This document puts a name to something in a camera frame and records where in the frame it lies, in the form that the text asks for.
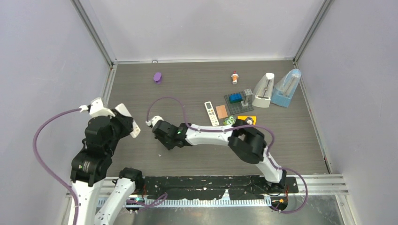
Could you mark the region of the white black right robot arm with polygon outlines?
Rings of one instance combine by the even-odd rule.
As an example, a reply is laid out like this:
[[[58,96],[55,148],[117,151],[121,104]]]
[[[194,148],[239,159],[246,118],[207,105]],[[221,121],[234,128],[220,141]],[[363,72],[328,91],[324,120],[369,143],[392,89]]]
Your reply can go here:
[[[273,192],[281,192],[287,185],[287,172],[271,156],[269,149],[272,145],[266,143],[265,135],[257,125],[236,120],[232,125],[216,127],[191,123],[175,126],[160,116],[153,117],[146,124],[152,129],[155,139],[168,150],[202,144],[228,146],[243,162],[258,167]]]

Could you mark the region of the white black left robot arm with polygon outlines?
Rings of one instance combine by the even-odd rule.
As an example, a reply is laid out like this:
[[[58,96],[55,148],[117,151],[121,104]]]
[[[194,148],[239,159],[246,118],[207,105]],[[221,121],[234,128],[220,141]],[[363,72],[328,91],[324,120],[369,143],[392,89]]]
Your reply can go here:
[[[125,167],[111,195],[100,211],[96,211],[100,190],[119,141],[127,136],[136,138],[139,133],[130,112],[122,105],[106,109],[88,121],[82,140],[84,146],[71,162],[71,192],[76,204],[73,224],[111,225],[127,198],[143,190],[142,172]]]

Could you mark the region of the white remote with red keypad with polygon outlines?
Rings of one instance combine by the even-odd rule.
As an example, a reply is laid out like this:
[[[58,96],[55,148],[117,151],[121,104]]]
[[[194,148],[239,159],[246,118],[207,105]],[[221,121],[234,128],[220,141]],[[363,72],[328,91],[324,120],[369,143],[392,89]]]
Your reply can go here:
[[[115,110],[122,116],[122,119],[125,121],[127,129],[130,131],[130,136],[132,136],[133,138],[137,138],[140,134],[141,129],[137,125],[136,121],[133,119],[127,107],[123,103],[120,103],[115,107]]]

